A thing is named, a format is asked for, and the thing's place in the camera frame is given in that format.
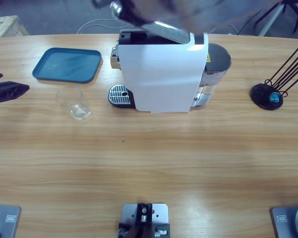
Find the wooden table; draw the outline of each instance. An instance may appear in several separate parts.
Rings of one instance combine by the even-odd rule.
[[[298,85],[274,112],[249,89],[269,78],[298,40],[211,35],[232,67],[209,104],[187,114],[112,107],[117,35],[0,39],[0,81],[30,85],[0,103],[0,204],[19,205],[18,238],[115,238],[124,203],[167,203],[173,238],[273,238],[269,209],[298,205]],[[51,47],[99,50],[93,107],[77,121],[55,95],[68,83],[31,72]]]

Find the yellow warning sticker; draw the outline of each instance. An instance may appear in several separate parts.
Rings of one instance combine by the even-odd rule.
[[[211,57],[210,57],[210,54],[208,54],[207,63],[211,63]]]

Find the glass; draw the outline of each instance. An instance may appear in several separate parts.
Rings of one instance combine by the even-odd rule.
[[[56,102],[69,108],[74,119],[82,120],[91,114],[91,107],[79,87],[68,86],[63,88],[57,93]]]

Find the blue tray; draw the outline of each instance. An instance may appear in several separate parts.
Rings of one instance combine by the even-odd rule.
[[[88,83],[100,62],[99,51],[51,48],[43,54],[32,75],[37,79]]]

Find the white coffee machine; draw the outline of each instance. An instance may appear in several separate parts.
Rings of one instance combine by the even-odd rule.
[[[111,4],[118,19],[131,22],[119,1]],[[228,52],[209,44],[207,34],[192,34],[161,22],[124,30],[112,50],[112,68],[125,84],[110,89],[109,101],[141,112],[186,113],[205,105],[231,65]]]

